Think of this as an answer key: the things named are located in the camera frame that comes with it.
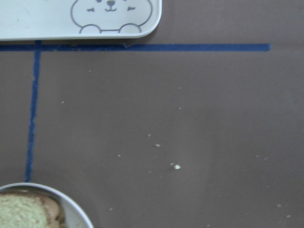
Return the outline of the brown bread slice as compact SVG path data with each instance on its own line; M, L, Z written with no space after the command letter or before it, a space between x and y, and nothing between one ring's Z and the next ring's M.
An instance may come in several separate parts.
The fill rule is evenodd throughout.
M60 206L48 196L28 192L0 195L2 228L59 228Z

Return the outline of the white round plate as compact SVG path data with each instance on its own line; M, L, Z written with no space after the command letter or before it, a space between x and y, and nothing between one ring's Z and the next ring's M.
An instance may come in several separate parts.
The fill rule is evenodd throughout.
M93 224L83 209L66 194L52 188L37 183L13 183L1 186L1 193L11 192L42 193L61 206L64 214L65 224L68 228L93 228Z

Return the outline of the white bear serving tray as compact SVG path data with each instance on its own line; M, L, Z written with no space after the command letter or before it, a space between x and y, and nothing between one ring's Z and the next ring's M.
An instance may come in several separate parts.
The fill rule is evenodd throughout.
M142 38L161 15L161 0L2 0L0 39Z

